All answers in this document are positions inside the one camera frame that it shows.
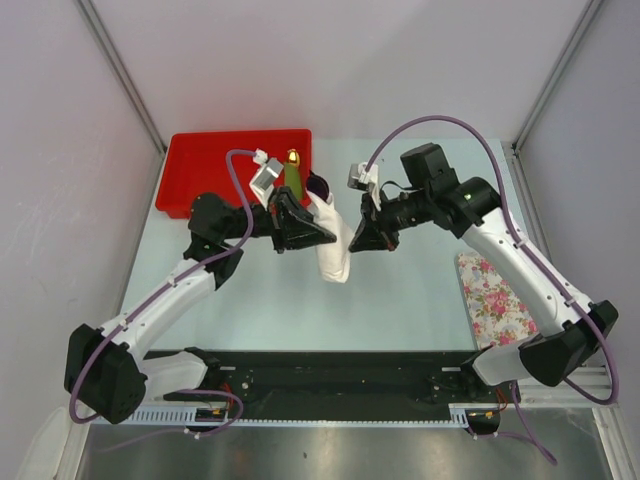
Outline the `white paper napkin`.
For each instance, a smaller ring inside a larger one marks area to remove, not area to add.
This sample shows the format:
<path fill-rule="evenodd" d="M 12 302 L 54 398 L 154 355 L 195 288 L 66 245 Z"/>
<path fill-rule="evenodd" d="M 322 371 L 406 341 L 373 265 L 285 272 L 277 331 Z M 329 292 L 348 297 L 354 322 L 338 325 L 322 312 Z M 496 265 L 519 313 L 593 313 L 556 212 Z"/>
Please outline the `white paper napkin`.
<path fill-rule="evenodd" d="M 351 267 L 349 245 L 353 240 L 353 230 L 346 224 L 335 206 L 332 193 L 326 200 L 307 191 L 311 200 L 308 210 L 313 215 L 314 223 L 334 234 L 336 241 L 315 247 L 320 275 L 331 283 L 347 282 Z"/>

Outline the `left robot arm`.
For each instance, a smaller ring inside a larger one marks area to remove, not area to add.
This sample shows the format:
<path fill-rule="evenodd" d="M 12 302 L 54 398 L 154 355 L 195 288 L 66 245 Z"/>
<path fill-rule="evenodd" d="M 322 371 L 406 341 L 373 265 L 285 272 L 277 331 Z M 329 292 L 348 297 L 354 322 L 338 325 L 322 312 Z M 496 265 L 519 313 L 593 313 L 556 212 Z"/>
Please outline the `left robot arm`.
<path fill-rule="evenodd" d="M 214 397 L 221 376 L 211 355 L 195 347 L 164 357 L 147 354 L 188 310 L 231 278 L 249 239 L 268 237 L 278 253 L 335 246 L 333 196 L 309 197 L 310 206 L 303 207 L 290 188 L 278 187 L 266 204 L 233 207 L 214 193 L 198 195 L 188 224 L 191 243 L 164 282 L 131 310 L 71 334 L 64 387 L 72 421 L 103 418 L 118 424 L 142 403 L 182 391 L 202 400 Z"/>

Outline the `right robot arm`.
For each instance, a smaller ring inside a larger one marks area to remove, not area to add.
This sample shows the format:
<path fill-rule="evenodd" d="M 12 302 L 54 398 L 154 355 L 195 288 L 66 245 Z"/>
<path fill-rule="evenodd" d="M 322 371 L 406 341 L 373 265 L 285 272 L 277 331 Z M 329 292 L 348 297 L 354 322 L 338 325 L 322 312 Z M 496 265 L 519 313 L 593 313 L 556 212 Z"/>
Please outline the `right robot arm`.
<path fill-rule="evenodd" d="M 489 182 L 459 181 L 434 143 L 405 152 L 401 163 L 409 189 L 395 198 L 380 190 L 376 167 L 351 166 L 348 185 L 363 195 L 350 252 L 393 251 L 400 231 L 432 222 L 481 254 L 537 326 L 529 337 L 487 347 L 465 362 L 461 388 L 469 399 L 484 401 L 498 384 L 525 378 L 554 387 L 596 353 L 618 320 L 617 309 L 608 300 L 593 302 L 541 257 Z"/>

